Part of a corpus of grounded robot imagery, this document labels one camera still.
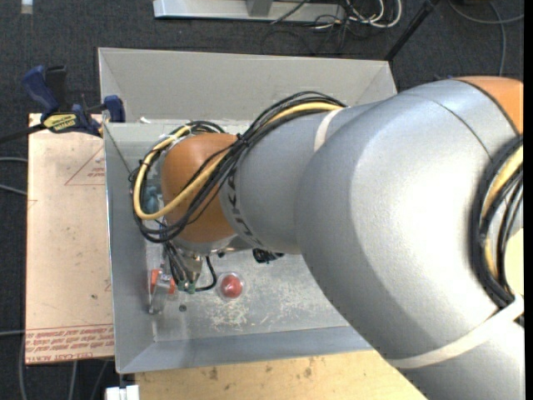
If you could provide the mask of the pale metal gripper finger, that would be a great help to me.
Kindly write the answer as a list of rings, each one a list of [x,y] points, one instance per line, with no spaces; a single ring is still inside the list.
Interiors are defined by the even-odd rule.
[[[164,310],[169,292],[170,278],[165,273],[153,273],[150,281],[150,304],[148,308],[150,314],[159,314]]]

